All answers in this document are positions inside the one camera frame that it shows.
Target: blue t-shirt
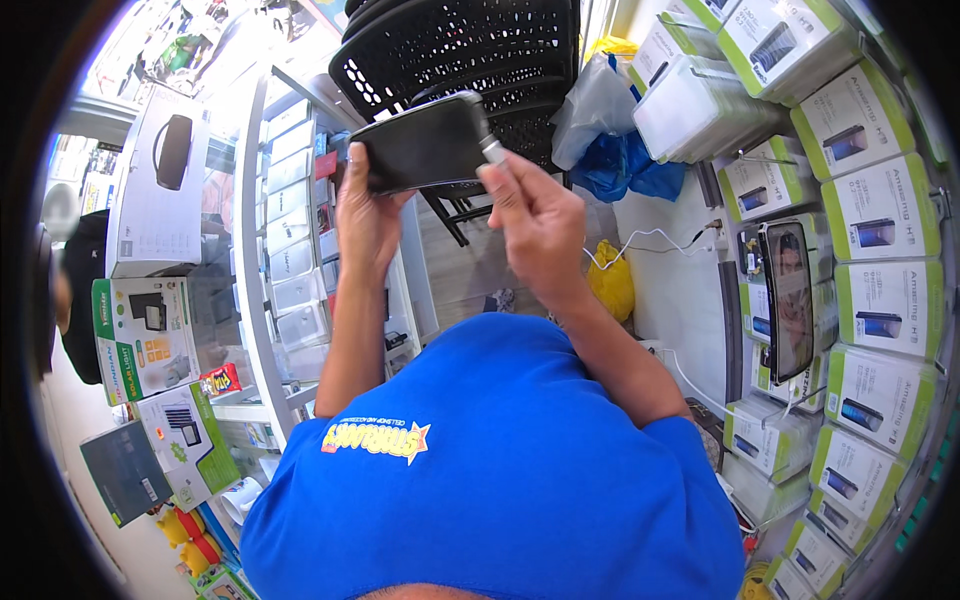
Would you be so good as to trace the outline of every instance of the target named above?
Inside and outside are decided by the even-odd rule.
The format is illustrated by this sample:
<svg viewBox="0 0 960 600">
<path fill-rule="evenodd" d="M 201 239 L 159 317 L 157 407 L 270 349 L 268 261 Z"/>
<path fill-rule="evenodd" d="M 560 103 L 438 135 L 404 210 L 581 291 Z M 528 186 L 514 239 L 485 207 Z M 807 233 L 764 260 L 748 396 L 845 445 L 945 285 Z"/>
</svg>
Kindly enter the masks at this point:
<svg viewBox="0 0 960 600">
<path fill-rule="evenodd" d="M 409 583 L 491 598 L 734 598 L 733 509 L 688 420 L 637 429 L 546 319 L 451 327 L 297 425 L 240 540 L 264 600 Z"/>
</svg>

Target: red tag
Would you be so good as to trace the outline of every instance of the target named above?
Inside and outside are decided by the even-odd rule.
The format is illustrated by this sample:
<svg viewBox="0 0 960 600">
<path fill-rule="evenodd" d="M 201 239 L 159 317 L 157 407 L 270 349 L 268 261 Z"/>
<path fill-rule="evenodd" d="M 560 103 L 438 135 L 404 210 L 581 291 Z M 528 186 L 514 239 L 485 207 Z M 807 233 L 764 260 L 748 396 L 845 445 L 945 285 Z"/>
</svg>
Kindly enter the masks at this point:
<svg viewBox="0 0 960 600">
<path fill-rule="evenodd" d="M 337 151 L 317 156 L 313 162 L 314 179 L 321 180 L 324 177 L 330 177 L 337 172 Z"/>
<path fill-rule="evenodd" d="M 240 378 L 237 376 L 237 368 L 233 363 L 226 363 L 223 367 L 217 367 L 211 372 L 200 376 L 200 387 L 209 396 L 219 396 L 227 392 L 239 392 Z"/>
</svg>

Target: chair leg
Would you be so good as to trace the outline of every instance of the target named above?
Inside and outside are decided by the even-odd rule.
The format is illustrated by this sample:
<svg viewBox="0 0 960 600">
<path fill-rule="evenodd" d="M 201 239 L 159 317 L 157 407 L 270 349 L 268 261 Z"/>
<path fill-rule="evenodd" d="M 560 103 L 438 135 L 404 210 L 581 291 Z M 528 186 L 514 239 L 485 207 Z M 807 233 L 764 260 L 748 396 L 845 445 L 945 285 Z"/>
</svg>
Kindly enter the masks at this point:
<svg viewBox="0 0 960 600">
<path fill-rule="evenodd" d="M 450 213 L 446 211 L 444 202 L 437 197 L 432 191 L 424 189 L 420 191 L 423 195 L 423 199 L 426 200 L 426 203 L 433 208 L 433 211 L 437 213 L 437 216 L 440 218 L 440 221 L 444 224 L 446 229 L 450 232 L 450 235 L 453 236 L 453 239 L 457 240 L 457 244 L 460 247 L 468 246 L 470 241 L 464 235 L 456 223 L 450 220 Z"/>
</svg>

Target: hand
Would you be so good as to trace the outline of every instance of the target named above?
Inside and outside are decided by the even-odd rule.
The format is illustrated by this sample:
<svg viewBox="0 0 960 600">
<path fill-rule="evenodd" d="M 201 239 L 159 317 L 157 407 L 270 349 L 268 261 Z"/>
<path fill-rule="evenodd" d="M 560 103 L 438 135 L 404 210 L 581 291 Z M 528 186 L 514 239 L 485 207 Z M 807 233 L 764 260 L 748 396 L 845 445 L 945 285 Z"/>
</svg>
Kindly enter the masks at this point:
<svg viewBox="0 0 960 600">
<path fill-rule="evenodd" d="M 559 313 L 589 294 L 580 272 L 586 218 L 584 201 L 534 163 L 511 152 L 477 176 L 493 196 L 487 222 L 503 228 L 507 261 L 543 306 Z"/>
<path fill-rule="evenodd" d="M 374 196 L 367 188 L 367 147 L 349 147 L 347 173 L 337 197 L 337 245 L 344 274 L 378 277 L 382 284 L 400 241 L 400 209 L 414 192 Z"/>
</svg>

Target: t-shirt logo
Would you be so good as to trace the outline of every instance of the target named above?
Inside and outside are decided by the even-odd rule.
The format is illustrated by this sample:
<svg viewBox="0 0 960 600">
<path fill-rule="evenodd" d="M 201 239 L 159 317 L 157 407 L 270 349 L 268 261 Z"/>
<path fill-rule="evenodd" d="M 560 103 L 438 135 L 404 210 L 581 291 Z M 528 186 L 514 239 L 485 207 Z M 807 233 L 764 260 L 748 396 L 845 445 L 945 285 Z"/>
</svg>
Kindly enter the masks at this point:
<svg viewBox="0 0 960 600">
<path fill-rule="evenodd" d="M 426 434 L 430 431 L 430 425 L 423 427 L 413 421 L 413 425 L 407 430 L 406 427 L 394 427 L 381 422 L 398 422 L 403 424 L 405 421 L 384 420 L 377 418 L 357 418 L 351 417 L 347 420 L 353 422 L 339 422 L 330 425 L 324 436 L 324 443 L 321 445 L 321 452 L 336 452 L 340 448 L 356 449 L 364 448 L 370 454 L 390 454 L 391 456 L 402 456 L 407 459 L 407 467 L 413 464 L 414 459 L 421 452 L 426 452 Z"/>
</svg>

